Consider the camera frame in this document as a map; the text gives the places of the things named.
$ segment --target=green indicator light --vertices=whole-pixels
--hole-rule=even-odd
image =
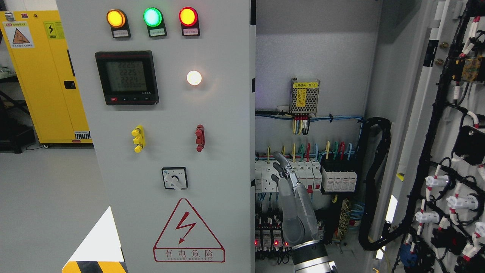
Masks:
[[[149,27],[158,27],[162,22],[162,13],[156,8],[147,8],[143,13],[143,19]]]

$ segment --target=yellow and black hazard stripe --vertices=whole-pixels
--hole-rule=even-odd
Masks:
[[[62,273],[128,273],[125,262],[69,261]]]

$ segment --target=meter lcd display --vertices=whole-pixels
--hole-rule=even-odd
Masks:
[[[142,61],[106,62],[106,70],[113,92],[146,91]]]

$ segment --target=yellow terminal connector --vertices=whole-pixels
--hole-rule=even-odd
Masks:
[[[133,139],[133,144],[136,145],[135,153],[139,153],[143,150],[146,146],[145,143],[145,131],[143,130],[143,126],[138,125],[136,128],[131,132],[131,135],[135,138]]]

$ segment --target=red triangle warning symbol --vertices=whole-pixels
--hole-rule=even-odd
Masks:
[[[226,261],[226,251],[189,200],[181,198],[155,246],[157,262]]]
[[[20,32],[20,30],[15,29],[14,40],[12,44],[30,44],[30,41]]]

